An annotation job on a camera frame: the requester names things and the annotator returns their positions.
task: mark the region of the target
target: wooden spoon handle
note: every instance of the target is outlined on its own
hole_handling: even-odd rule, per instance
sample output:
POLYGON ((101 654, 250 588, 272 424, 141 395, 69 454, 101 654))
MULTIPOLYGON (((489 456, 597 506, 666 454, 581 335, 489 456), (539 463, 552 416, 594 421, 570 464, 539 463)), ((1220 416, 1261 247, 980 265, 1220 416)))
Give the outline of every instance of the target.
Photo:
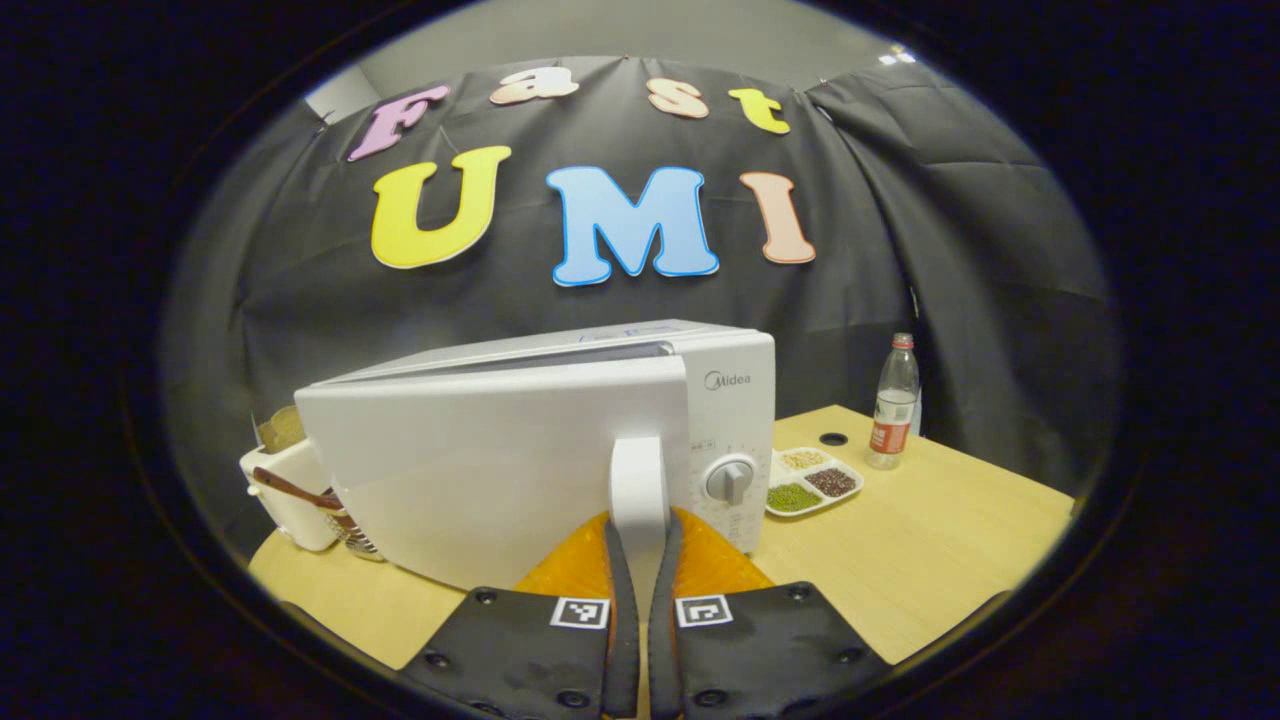
POLYGON ((334 496, 319 496, 319 495, 307 492, 307 491, 300 488, 298 486, 291 483, 289 480, 285 480, 280 475, 276 475, 275 473, 268 470, 266 468, 261 468, 261 466, 253 468, 253 479, 257 480, 257 482, 260 482, 260 483, 262 483, 264 486, 266 486, 269 488, 278 489, 278 491, 283 492, 284 495, 292 495, 293 497, 297 497, 298 500, 305 500, 305 501, 310 502, 311 505, 315 505, 316 507, 320 507, 320 509, 324 509, 324 510, 342 510, 342 502, 337 497, 334 497, 334 496))

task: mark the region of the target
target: red bottle label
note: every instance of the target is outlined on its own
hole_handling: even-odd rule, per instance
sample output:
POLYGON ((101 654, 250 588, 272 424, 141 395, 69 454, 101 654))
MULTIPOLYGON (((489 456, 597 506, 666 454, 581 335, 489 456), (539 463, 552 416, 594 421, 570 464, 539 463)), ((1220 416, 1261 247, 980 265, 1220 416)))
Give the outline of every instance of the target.
POLYGON ((872 428, 872 450, 876 452, 884 452, 887 455, 902 452, 902 446, 906 445, 906 433, 910 432, 910 429, 911 425, 886 425, 883 423, 876 423, 872 428))

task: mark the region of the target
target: foam letter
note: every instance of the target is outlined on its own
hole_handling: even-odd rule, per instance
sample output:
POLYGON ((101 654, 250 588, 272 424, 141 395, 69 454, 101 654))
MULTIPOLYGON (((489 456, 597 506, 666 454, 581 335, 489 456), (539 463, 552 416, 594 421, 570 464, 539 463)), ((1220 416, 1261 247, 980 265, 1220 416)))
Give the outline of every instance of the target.
POLYGON ((361 141, 360 147, 351 151, 347 161, 351 163, 372 155, 379 150, 387 150, 399 142, 401 136, 396 132, 397 128, 403 127, 408 129, 413 127, 422 119, 422 114, 426 113, 428 100, 443 100, 448 94, 449 88, 442 85, 380 105, 374 110, 374 122, 369 126, 369 131, 365 132, 365 140, 361 141))
POLYGON ((534 68, 502 78, 502 87, 489 96, 494 105, 512 105, 534 97, 561 97, 577 90, 568 68, 534 68))
POLYGON ((460 154, 453 167, 462 170, 458 214, 440 229, 417 227, 422 184, 435 174, 435 163, 419 163, 393 170, 374 183, 374 256, 392 268, 417 268, 448 260, 475 245, 493 220, 493 196, 498 163, 511 156, 511 147, 494 145, 460 154))
POLYGON ((751 120, 753 126, 777 135, 791 132, 791 126, 773 117, 773 110, 781 110, 782 105, 778 105, 774 100, 769 100, 759 90, 744 87, 741 90, 730 90, 728 94, 731 97, 737 97, 742 104, 742 113, 746 114, 746 119, 751 120))
POLYGON ((663 275, 709 275, 719 259, 707 247, 698 188, 703 176, 687 168, 658 168, 635 205, 600 168, 561 168, 547 176, 564 205, 564 261, 552 278, 559 286, 604 282, 613 265, 600 259, 595 231, 628 275, 639 275, 657 231, 662 251, 653 266, 663 275))
POLYGON ((686 118, 705 118, 710 114, 707 104, 699 100, 703 94, 687 82, 655 77, 646 82, 645 87, 653 94, 649 96, 649 102, 663 113, 686 118))
POLYGON ((773 173, 742 173, 742 184, 755 192, 764 215, 764 229, 769 241, 764 243, 764 256, 774 263, 809 263, 818 251, 804 238, 795 205, 791 204, 790 178, 773 173))

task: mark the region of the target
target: orange gripper pad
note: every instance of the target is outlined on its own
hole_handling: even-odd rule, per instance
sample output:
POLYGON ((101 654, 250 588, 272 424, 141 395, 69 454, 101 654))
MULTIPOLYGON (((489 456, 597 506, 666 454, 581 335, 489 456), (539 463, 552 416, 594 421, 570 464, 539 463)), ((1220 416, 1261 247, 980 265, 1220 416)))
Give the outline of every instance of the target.
POLYGON ((562 597, 612 597, 609 555, 604 543, 608 519, 608 512, 600 512, 573 530, 512 589, 562 597))
POLYGON ((675 509, 684 528, 680 565, 672 597, 698 597, 773 587, 773 582, 742 551, 705 520, 675 509))

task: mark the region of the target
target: yellow letter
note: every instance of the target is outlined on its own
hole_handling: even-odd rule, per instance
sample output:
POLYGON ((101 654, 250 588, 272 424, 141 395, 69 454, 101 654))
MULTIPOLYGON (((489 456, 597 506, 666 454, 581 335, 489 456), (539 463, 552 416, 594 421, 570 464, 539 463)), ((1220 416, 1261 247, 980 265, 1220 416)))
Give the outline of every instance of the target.
POLYGON ((730 90, 728 95, 742 102, 742 111, 753 126, 777 135, 791 132, 791 126, 773 117, 772 110, 781 110, 782 105, 769 100, 759 90, 744 87, 742 90, 730 90))
POLYGON ((534 68, 502 78, 502 87, 489 96, 494 105, 511 105, 534 97, 559 97, 577 90, 568 68, 534 68))
POLYGON ((684 115, 686 118, 705 118, 710 114, 707 104, 699 100, 703 96, 698 88, 687 82, 655 77, 645 83, 649 92, 649 102, 669 115, 684 115))
POLYGON ((453 167, 462 170, 458 214, 435 231, 417 227, 417 204, 422 184, 435 174, 435 163, 419 163, 378 178, 374 192, 374 256, 392 268, 417 268, 448 260, 475 245, 493 220, 493 196, 498 186, 498 163, 511 156, 511 147, 494 145, 462 152, 453 167))

